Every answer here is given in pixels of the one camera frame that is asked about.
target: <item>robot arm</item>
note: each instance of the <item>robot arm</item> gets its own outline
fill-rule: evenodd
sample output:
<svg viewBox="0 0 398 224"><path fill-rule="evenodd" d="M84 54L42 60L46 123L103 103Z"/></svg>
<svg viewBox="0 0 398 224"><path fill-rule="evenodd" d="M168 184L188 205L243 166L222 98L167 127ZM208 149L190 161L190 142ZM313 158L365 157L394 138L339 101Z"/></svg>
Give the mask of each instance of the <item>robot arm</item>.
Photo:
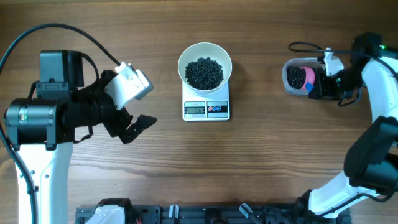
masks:
<svg viewBox="0 0 398 224"><path fill-rule="evenodd" d="M77 72L81 77L72 78L71 74L63 72L64 69L59 69L68 67L77 74L81 67L76 64L81 64L81 58L72 62L62 59L71 54L76 55L76 52L42 52L40 82L36 83L38 98L16 99L6 113L7 135L36 187L39 223L67 223L68 169L73 142L76 142L75 128L89 126L91 129L103 123L112 137L118 136L127 144L156 122L156 118L141 115L131 124L132 116L124 108L131 99L141 99L152 90L150 81L140 70L134 71L122 62L116 67L119 74L104 71L98 81L77 90L78 82L71 80L82 78L82 70ZM57 62L62 66L50 67L49 63ZM17 174L19 223L29 223L27 184L19 169Z"/></svg>
<svg viewBox="0 0 398 224"><path fill-rule="evenodd" d="M367 43L374 45L374 42L367 42L366 35L370 34L365 34L363 38L360 36L355 42L365 46ZM376 56L381 56L381 60L398 72L396 53L380 48L380 55ZM336 218L343 210L369 197L378 200L376 196L386 195L384 200L387 200L398 191L398 157L388 153L393 142L398 139L398 82L381 63L373 59L358 61L357 58L356 64L359 67L365 64L359 71L368 89L373 124L348 151L344 171L323 187L310 192L308 209L325 218ZM358 68L350 68L348 71L350 72L346 75L355 76Z"/></svg>

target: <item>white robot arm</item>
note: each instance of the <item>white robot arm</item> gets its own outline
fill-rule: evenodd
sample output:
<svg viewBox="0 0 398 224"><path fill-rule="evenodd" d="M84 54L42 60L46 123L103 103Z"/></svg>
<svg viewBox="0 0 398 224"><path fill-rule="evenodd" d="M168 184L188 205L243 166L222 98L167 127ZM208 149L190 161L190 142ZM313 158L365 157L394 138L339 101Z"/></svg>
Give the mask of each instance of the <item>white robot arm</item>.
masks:
<svg viewBox="0 0 398 224"><path fill-rule="evenodd" d="M381 59L398 72L398 60L387 57L381 57ZM379 62L370 60L362 71L362 79L368 88L372 122L379 116L398 118L398 83L391 72ZM321 215L359 193L367 193L374 197L379 195L374 189L351 186L349 178L345 176L344 171L341 171L329 183L311 192L308 208L316 215ZM324 217L336 218L340 212L364 199L367 197L360 197Z"/></svg>
<svg viewBox="0 0 398 224"><path fill-rule="evenodd" d="M73 144L90 138L94 125L104 124L111 137L119 137L127 144L157 121L140 115L131 123L132 116L124 107L130 100L140 100L153 89L145 74L130 64L119 63L100 43L76 27L43 24L24 32L5 53L0 72L20 40L49 27L84 35L118 66L117 73L105 70L100 77L94 62L84 53L67 50L40 53L40 80L32 84L27 98L11 103L4 117L7 137L0 129L4 145L17 165L19 223L24 224L68 222L68 169ZM85 88L82 88L83 58L92 64L97 77ZM37 98L32 98L35 89ZM89 135L76 141L75 128L80 126L87 126Z"/></svg>
<svg viewBox="0 0 398 224"><path fill-rule="evenodd" d="M365 34L365 37L363 39L359 39L360 44L362 45L371 45L375 44L373 41L369 43L369 35L373 34ZM371 104L371 111L372 111L372 122L374 123L375 121L378 123L377 119L379 117L384 117L384 118L393 118L398 119L398 82L397 78L392 74L391 69L393 69L395 72L398 72L398 57L397 53L398 52L383 52L383 48L385 46L383 45L378 45L376 48L380 47L380 55L379 57L380 60L384 61L387 63L390 68L387 68L380 62L370 59L369 61L366 61L366 64L361 72L361 79L368 89L369 93L369 99L370 99L370 104ZM342 63L340 60L337 58L334 58L334 60L331 59L331 52L325 53L325 65L326 65L326 74L328 77L330 76L338 76L338 72L343 71ZM378 127L376 130L378 132L382 131L382 128ZM354 147L358 147L358 142L355 144L351 149L349 154L346 157L345 161L345 170L351 169L352 167L350 166L356 166L357 164L351 165L354 162L353 154L360 154L360 153L365 153L366 149L358 148L357 150L353 149ZM357 155L356 160L360 160L361 157ZM377 162L374 162L376 164L383 165L383 163L386 163L387 161L382 161L381 159L378 160ZM388 161L390 166L396 166L397 161ZM378 167L379 172L388 172L385 167ZM392 175L391 180L391 186L390 186L390 192L386 193L388 194L388 197L390 197L394 191L398 190L397 189L397 178L396 174L394 173ZM334 179L329 181L326 185L323 187L320 187L319 189L314 189L310 192L310 195L308 197L308 209L312 211L314 214L325 217L325 218L336 218L340 212L343 210L349 208L350 206L367 199L367 196L358 196L359 194L364 194L364 195L370 195L370 197L376 197L379 196L379 193L381 190L376 189L377 187L380 187L380 185L377 185L377 183L373 183L373 185L364 187L364 186L352 186L353 180L350 180L349 177L346 176L344 171L341 171L340 174L338 174Z"/></svg>

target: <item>black bean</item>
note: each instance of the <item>black bean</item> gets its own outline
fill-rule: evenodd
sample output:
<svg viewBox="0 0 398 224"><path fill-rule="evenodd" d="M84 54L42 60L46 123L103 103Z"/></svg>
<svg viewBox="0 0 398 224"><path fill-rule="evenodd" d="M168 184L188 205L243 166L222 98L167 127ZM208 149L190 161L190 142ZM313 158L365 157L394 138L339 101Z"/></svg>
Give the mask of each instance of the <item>black bean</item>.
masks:
<svg viewBox="0 0 398 224"><path fill-rule="evenodd" d="M305 83L305 70L296 66L287 67L287 81L295 89L301 89Z"/></svg>
<svg viewBox="0 0 398 224"><path fill-rule="evenodd" d="M211 58L199 58L196 62L190 62L185 70L185 78L188 83L199 90L211 90L223 81L222 66Z"/></svg>

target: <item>blue object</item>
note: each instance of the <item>blue object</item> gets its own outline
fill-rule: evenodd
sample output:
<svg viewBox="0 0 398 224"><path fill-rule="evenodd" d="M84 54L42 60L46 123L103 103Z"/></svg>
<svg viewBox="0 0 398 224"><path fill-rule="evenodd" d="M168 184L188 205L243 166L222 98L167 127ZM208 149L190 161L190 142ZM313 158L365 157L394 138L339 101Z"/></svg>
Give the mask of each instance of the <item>blue object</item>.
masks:
<svg viewBox="0 0 398 224"><path fill-rule="evenodd" d="M308 92L311 92L313 89L313 85L311 83L306 83L305 88L308 90Z"/></svg>

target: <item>black mount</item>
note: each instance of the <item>black mount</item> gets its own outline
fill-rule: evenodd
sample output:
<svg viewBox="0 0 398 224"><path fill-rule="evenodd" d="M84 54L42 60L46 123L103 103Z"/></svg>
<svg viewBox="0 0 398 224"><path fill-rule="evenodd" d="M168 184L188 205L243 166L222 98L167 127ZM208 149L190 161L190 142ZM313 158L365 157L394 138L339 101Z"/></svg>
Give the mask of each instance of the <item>black mount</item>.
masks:
<svg viewBox="0 0 398 224"><path fill-rule="evenodd" d="M14 100L4 119L13 148L45 142L47 150L54 150L57 144L79 143L75 140L75 128L88 126L89 135L82 139L85 140L93 135L92 127L101 123L111 137L118 136L123 144L132 142L157 119L140 115L131 124L133 116L125 108L115 108L104 88L116 75L105 70L99 80L81 88L84 87L81 52L42 51L40 81L32 86L37 89L37 98Z"/></svg>
<svg viewBox="0 0 398 224"><path fill-rule="evenodd" d="M349 149L344 173L353 187L375 189L381 195L398 191L398 156L388 153L398 140L398 121L378 117Z"/></svg>

